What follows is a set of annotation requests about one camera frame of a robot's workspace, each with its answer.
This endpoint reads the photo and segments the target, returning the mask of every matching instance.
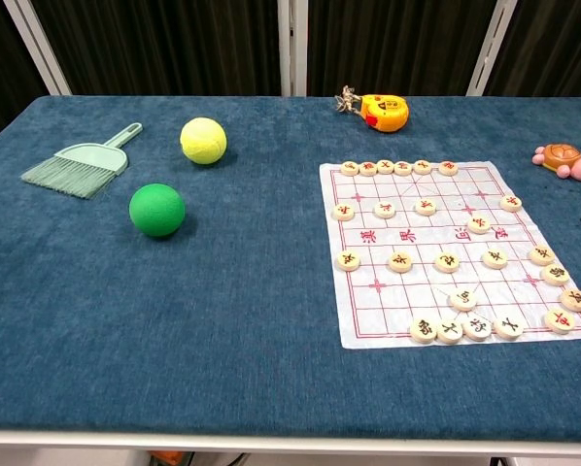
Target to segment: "yellow toy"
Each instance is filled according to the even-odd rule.
[[[384,133],[394,133],[402,128],[409,119],[409,107],[402,97],[397,95],[354,94],[352,87],[345,85],[342,95],[336,95],[338,112],[350,112],[360,115],[368,126]],[[361,102],[360,109],[354,107]]]

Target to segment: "paper chess board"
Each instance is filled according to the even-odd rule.
[[[544,323],[550,309],[561,308],[559,297],[573,281],[553,286],[541,279],[543,267],[529,260],[535,245],[547,245],[542,233],[526,213],[503,210],[500,199],[513,192],[491,162],[459,163],[453,177],[433,168],[428,175],[412,173],[375,176],[344,176],[340,165],[320,168],[329,234],[332,271],[342,345],[347,349],[419,347],[410,338],[414,318],[462,321],[479,316],[487,322],[516,317],[526,323],[515,343],[581,338],[581,313],[573,313],[575,327],[566,335],[554,333]],[[437,203],[432,216],[421,216],[415,203],[431,198]],[[376,203],[391,202],[396,213],[383,219],[373,213]],[[351,220],[332,216],[335,205],[353,206]],[[466,224],[472,214],[481,214],[491,223],[485,234],[471,233]],[[503,250],[506,267],[495,270],[481,260],[488,249]],[[341,250],[353,250],[360,266],[345,272],[335,265]],[[394,251],[411,255],[414,265],[398,274],[388,267]],[[456,254],[461,265],[447,274],[434,267],[443,250]],[[478,304],[470,313],[456,311],[449,302],[455,288],[470,287]],[[463,337],[458,345],[477,344]],[[494,332],[480,344],[510,343]],[[444,345],[439,341],[431,345]]]

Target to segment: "toy turtle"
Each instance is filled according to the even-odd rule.
[[[559,178],[571,176],[581,182],[581,152],[569,144],[549,144],[536,148],[532,163],[556,172]]]

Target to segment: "green brush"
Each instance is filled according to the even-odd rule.
[[[128,158],[120,147],[141,131],[141,123],[132,123],[105,144],[84,143],[62,149],[20,178],[26,183],[91,199],[124,171]]]

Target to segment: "green foam ball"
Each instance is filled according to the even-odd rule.
[[[153,237],[174,233],[185,219],[185,201],[176,189],[153,183],[140,187],[128,206],[133,224]]]

